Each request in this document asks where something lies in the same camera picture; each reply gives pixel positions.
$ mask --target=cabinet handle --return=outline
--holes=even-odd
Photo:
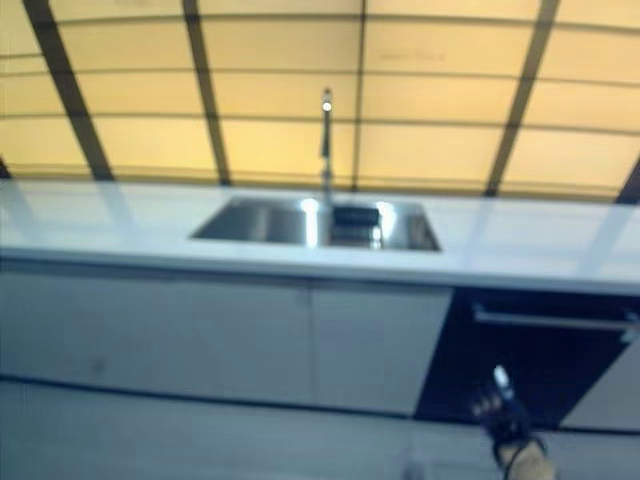
[[[516,313],[490,312],[481,303],[472,304],[473,319],[479,323],[497,323],[522,327],[571,328],[574,330],[606,330],[623,333],[620,339],[624,343],[633,342],[640,336],[640,315],[625,310],[627,322],[608,320],[584,320],[582,318],[546,317],[540,315],[521,315]]]

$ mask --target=sink basin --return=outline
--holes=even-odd
[[[422,207],[404,202],[337,203],[328,208],[313,198],[232,198],[193,238],[310,248],[439,250]]]

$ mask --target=floor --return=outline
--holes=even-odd
[[[544,438],[565,480],[631,480],[640,471],[640,437]],[[498,478],[474,427],[8,382],[0,382],[0,446],[3,480]]]

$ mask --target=dark cabinet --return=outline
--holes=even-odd
[[[469,398],[500,364],[536,426],[554,428],[624,351],[637,297],[460,289],[416,418],[469,422]]]

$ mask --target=white countertop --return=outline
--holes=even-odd
[[[419,202],[440,252],[192,240],[235,195],[317,191],[2,181],[5,258],[640,295],[640,208],[514,199],[337,194]]]

